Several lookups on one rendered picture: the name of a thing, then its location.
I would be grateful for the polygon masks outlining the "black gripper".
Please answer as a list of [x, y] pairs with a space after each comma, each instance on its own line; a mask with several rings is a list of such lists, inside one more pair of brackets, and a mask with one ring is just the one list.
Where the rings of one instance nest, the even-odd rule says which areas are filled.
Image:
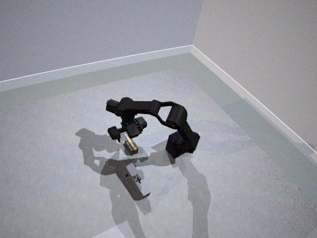
[[111, 138], [113, 140], [117, 140], [118, 142], [120, 142], [120, 138], [121, 138], [120, 133], [125, 132], [123, 130], [123, 128], [124, 128], [126, 123], [128, 123], [128, 124], [126, 124], [126, 126], [133, 124], [133, 123], [136, 123], [136, 125], [138, 125], [138, 126], [142, 125], [143, 129], [147, 127], [147, 122], [144, 120], [143, 117], [134, 118], [132, 121], [125, 121], [125, 120], [123, 120], [122, 117], [121, 117], [121, 119], [122, 119], [122, 122], [120, 123], [122, 125], [121, 128], [117, 129], [116, 126], [113, 126], [113, 127], [110, 127], [108, 129], [108, 133], [111, 136]]

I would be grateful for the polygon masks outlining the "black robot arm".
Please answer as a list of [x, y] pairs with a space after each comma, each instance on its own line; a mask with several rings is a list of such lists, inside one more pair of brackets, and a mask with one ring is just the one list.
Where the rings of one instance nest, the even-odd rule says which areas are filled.
[[[133, 101], [129, 97], [123, 97], [120, 102], [110, 99], [107, 101], [106, 110], [122, 117], [125, 121], [132, 121], [137, 114], [149, 114], [156, 117], [162, 125], [172, 129], [177, 129], [181, 136], [175, 139], [179, 151], [182, 149], [186, 153], [193, 154], [200, 140], [198, 133], [193, 132], [187, 123], [187, 110], [175, 102], [153, 101]], [[158, 115], [161, 107], [172, 106], [166, 121], [163, 121]], [[128, 124], [128, 123], [126, 123]], [[136, 123], [124, 126], [123, 130], [127, 132], [130, 139], [137, 137], [142, 133], [142, 125]]]

